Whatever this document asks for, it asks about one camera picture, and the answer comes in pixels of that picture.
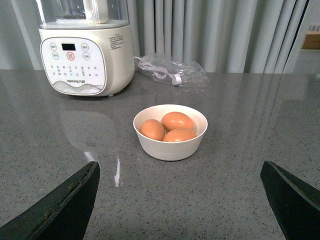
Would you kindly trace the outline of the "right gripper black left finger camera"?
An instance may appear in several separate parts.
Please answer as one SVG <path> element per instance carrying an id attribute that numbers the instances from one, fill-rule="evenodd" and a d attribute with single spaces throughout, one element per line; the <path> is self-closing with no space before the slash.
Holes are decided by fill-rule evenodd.
<path id="1" fill-rule="evenodd" d="M 100 166 L 91 161 L 0 228 L 2 240 L 82 240 L 94 208 Z"/>

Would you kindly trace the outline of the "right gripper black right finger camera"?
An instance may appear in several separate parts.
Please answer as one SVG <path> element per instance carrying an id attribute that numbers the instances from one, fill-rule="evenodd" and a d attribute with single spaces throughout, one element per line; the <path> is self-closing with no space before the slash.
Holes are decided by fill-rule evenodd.
<path id="1" fill-rule="evenodd" d="M 274 216 L 287 240 L 320 238 L 320 191 L 265 161 L 260 178 Z"/>

